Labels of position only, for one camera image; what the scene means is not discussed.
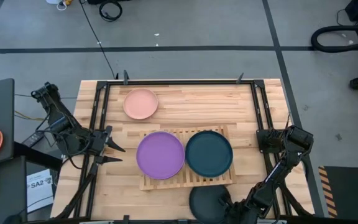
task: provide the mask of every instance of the pink plate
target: pink plate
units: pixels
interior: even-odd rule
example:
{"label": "pink plate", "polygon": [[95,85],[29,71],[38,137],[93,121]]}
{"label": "pink plate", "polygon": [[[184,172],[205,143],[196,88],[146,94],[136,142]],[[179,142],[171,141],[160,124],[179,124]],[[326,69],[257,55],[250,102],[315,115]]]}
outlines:
{"label": "pink plate", "polygon": [[158,107],[158,98],[150,90],[139,88],[125,97],[125,114],[133,119],[145,119],[152,116]]}

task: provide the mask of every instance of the yellow and black striped tape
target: yellow and black striped tape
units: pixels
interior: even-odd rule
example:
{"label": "yellow and black striped tape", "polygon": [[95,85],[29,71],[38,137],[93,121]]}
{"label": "yellow and black striped tape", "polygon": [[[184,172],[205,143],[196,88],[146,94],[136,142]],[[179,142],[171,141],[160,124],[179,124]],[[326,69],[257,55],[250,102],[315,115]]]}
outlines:
{"label": "yellow and black striped tape", "polygon": [[318,172],[320,174],[321,183],[323,185],[323,192],[324,192],[324,197],[326,199],[326,203],[327,203],[327,207],[328,207],[329,217],[336,218],[337,212],[336,212],[335,203],[334,203],[334,196],[331,192],[331,187],[329,186],[327,171],[325,170],[325,168],[323,166],[321,166],[321,167],[318,167]]}

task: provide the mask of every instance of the wooden table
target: wooden table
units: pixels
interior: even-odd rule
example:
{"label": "wooden table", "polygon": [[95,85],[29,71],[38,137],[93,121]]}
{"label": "wooden table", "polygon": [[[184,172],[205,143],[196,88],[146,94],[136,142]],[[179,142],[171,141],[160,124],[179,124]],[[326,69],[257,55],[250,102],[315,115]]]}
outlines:
{"label": "wooden table", "polygon": [[[288,116],[287,103],[279,79],[266,79],[265,88],[276,129],[284,128]],[[93,108],[96,80],[82,81],[74,116],[88,128]],[[135,88],[154,91],[159,100],[157,112],[145,120],[130,119],[124,113],[125,96]],[[99,99],[96,124],[99,124],[103,93]],[[258,91],[261,108],[262,97]],[[267,127],[264,112],[262,119]],[[246,198],[249,190],[266,177],[263,155],[259,152],[255,131],[257,121],[250,86],[247,85],[147,85],[113,86],[109,92],[106,125],[113,127],[112,137],[126,152],[106,148],[106,154],[121,158],[99,167],[92,220],[194,219],[188,206],[191,187],[180,189],[139,190],[141,172],[135,153],[141,131],[226,125],[234,151],[237,183],[228,185],[233,202]],[[83,156],[73,158],[80,166]],[[78,188],[80,170],[67,162],[61,169],[52,214],[58,215]],[[313,206],[303,166],[294,168],[286,178],[287,186],[304,208],[313,213]],[[278,191],[281,213],[285,210]],[[85,214],[88,193],[83,197],[81,215]]]}

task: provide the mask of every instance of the black metal frame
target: black metal frame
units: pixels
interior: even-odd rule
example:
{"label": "black metal frame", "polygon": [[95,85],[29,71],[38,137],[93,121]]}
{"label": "black metal frame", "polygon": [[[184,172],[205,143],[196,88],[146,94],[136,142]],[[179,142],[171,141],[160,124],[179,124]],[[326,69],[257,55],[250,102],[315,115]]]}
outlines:
{"label": "black metal frame", "polygon": [[[264,104],[264,110],[265,110],[265,114],[266,114],[268,128],[269,129],[273,128],[272,116],[270,114],[269,103],[267,100],[267,94],[266,94],[265,84],[264,84],[263,80],[241,80],[241,77],[237,80],[235,80],[235,79],[227,79],[227,80],[225,80],[225,79],[219,79],[219,80],[129,80],[129,77],[127,75],[124,76],[124,80],[98,81],[97,82],[96,93],[94,96],[94,103],[93,103],[93,109],[92,109],[91,121],[89,124],[89,128],[91,130],[94,129],[95,121],[96,121],[96,113],[97,113],[98,105],[99,105],[100,93],[103,88],[106,91],[104,92],[104,100],[103,100],[103,107],[102,107],[99,129],[104,128],[104,125],[106,122],[106,112],[107,112],[107,107],[108,107],[109,92],[110,92],[110,88],[114,85],[241,85],[241,84],[250,85],[250,87],[251,87],[252,99],[254,101],[255,113],[256,113],[257,124],[258,124],[258,130],[263,130],[264,126],[263,126],[262,115],[260,112],[259,101],[258,101],[258,96],[257,96],[257,91],[256,91],[257,87],[260,88],[260,91],[262,94],[262,101]],[[279,155],[276,153],[276,154],[274,154],[274,157],[275,157],[275,162],[277,162]],[[273,169],[273,165],[270,160],[269,154],[264,153],[264,161],[265,161],[266,171],[267,171],[267,173],[269,173]],[[79,186],[81,185],[81,183],[84,181],[84,179],[86,177],[88,164],[89,164],[89,155],[85,155],[84,160],[83,160],[83,168],[81,170],[81,175],[80,175]],[[91,217],[95,188],[96,188],[96,178],[93,179],[93,181],[89,187],[88,203],[87,203],[87,207],[86,207],[85,217],[89,217],[89,218]],[[284,201],[284,206],[285,206],[285,213],[287,215],[292,215],[291,206],[288,203],[288,200],[285,195],[283,195],[283,201]],[[80,199],[77,206],[75,207],[74,217],[79,217],[80,210],[81,210],[81,203],[82,203],[82,200]],[[274,199],[273,210],[274,210],[275,217],[278,217],[278,215],[280,214],[280,208],[278,206],[278,201],[277,201],[276,195],[275,195],[275,199]],[[128,222],[128,220],[126,220],[126,219],[115,220],[114,222],[123,222],[124,223],[125,221],[126,221],[126,223]],[[163,222],[163,220],[139,220],[139,221],[142,223]]]}

